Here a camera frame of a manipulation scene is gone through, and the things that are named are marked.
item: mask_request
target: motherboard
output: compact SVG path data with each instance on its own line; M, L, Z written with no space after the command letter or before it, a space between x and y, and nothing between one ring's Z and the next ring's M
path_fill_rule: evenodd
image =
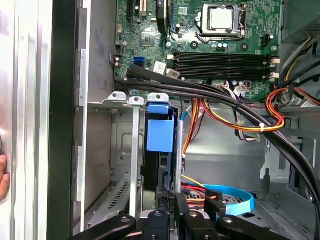
M257 101L277 80L280 0L118 0L115 75L132 65ZM130 95L146 93L130 90Z

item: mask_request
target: metal sheet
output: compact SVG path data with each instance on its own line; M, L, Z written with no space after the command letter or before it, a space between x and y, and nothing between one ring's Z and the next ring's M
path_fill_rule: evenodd
M308 157L319 175L320 129L318 126L320 107L289 108L282 110L282 112L288 118L299 118L298 129L286 129L285 135L292 139L297 137L302 139L302 143L304 143L302 152ZM293 192L293 190L289 189L287 184L271 184L269 200L276 211L290 220L302 235L311 238L315 230L314 205L306 199L305 192L302 194L299 191Z
M94 213L87 227L94 227L103 221L106 221L123 211L130 197L130 180L126 175L114 188L111 194L103 202L100 208Z
M109 55L115 52L116 9L117 0L92 1L89 102L101 103L114 90L114 66Z
M52 4L0 0L0 135L11 173L0 239L47 238Z
M223 118L234 121L228 109L220 109L220 112ZM189 127L190 117L187 117L184 121L185 138ZM260 179L265 144L264 137L261 142L240 141L233 129L205 116L199 135L186 152L185 174L200 183L265 192L266 185Z

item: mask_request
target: ram slot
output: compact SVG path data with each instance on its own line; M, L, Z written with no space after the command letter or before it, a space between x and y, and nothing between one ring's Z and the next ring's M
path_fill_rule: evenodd
M205 65L238 65L264 67L269 61L268 56L226 53L178 52L174 54L179 64Z
M269 75L269 70L263 68L176 65L174 69L180 73L181 77L189 79L217 78L259 81L267 79Z

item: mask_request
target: pcie slot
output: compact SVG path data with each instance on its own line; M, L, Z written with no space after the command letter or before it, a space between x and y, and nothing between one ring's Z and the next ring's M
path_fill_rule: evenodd
M270 74L268 69L261 68L179 65L174 69L180 73L181 77L190 79L219 78L258 81L267 79Z
M135 11L135 0L126 1L126 20L132 26L134 21L134 11Z
M140 0L140 15L147 16L147 0Z

